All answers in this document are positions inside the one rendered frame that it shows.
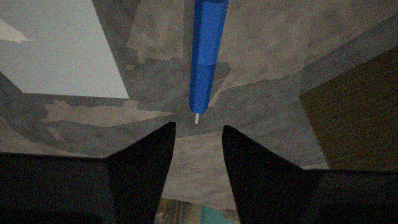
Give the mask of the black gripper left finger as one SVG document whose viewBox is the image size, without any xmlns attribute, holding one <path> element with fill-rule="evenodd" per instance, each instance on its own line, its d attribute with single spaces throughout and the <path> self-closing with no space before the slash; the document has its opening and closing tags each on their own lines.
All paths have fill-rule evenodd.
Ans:
<svg viewBox="0 0 398 224">
<path fill-rule="evenodd" d="M 102 224 L 153 224 L 176 136 L 168 122 L 102 158 L 0 153 L 0 208 L 88 212 Z"/>
</svg>

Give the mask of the blue stylus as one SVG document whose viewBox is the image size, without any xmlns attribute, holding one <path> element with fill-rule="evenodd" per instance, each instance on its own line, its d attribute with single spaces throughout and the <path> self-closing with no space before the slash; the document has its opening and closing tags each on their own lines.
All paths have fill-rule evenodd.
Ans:
<svg viewBox="0 0 398 224">
<path fill-rule="evenodd" d="M 208 108 L 229 0 L 195 0 L 189 108 L 199 114 Z"/>
</svg>

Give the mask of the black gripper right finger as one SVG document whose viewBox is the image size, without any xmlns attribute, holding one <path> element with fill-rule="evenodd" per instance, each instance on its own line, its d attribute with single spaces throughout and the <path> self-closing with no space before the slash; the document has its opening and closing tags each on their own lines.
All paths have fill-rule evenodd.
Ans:
<svg viewBox="0 0 398 224">
<path fill-rule="evenodd" d="M 398 172 L 303 169 L 229 125 L 222 146 L 241 224 L 314 224 L 329 203 L 398 205 Z"/>
</svg>

